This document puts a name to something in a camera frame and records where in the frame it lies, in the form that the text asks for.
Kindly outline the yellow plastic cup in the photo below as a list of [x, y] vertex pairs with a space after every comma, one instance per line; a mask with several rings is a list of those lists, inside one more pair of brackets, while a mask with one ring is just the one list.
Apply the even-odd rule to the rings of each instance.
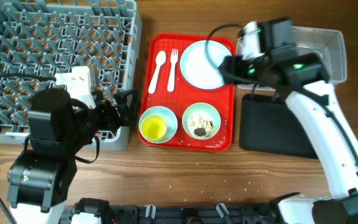
[[166, 120], [156, 114], [149, 115], [141, 122], [140, 131], [148, 141], [161, 142], [167, 132]]

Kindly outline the light green bowl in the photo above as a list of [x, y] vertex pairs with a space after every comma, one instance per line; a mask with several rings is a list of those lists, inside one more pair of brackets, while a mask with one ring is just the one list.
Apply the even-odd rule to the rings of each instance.
[[208, 103], [194, 103], [184, 111], [182, 125], [190, 137], [198, 140], [210, 139], [221, 127], [220, 113]]

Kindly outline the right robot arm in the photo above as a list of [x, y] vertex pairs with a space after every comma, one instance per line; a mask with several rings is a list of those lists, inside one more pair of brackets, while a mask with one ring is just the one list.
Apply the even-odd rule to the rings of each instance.
[[238, 27], [239, 55], [219, 65], [226, 83], [274, 88], [302, 125], [322, 164], [328, 198], [285, 195], [275, 202], [282, 223], [358, 223], [358, 140], [315, 53], [301, 55], [287, 18]]

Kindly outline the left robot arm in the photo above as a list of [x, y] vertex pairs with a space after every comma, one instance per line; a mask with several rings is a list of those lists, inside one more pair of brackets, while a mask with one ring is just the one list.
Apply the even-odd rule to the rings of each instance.
[[77, 152], [93, 142], [99, 151], [99, 131], [116, 132], [133, 123], [138, 92], [126, 90], [114, 97], [116, 105], [98, 92], [92, 109], [61, 88], [42, 90], [31, 98], [30, 133], [7, 173], [14, 223], [59, 222], [77, 162], [89, 162]]

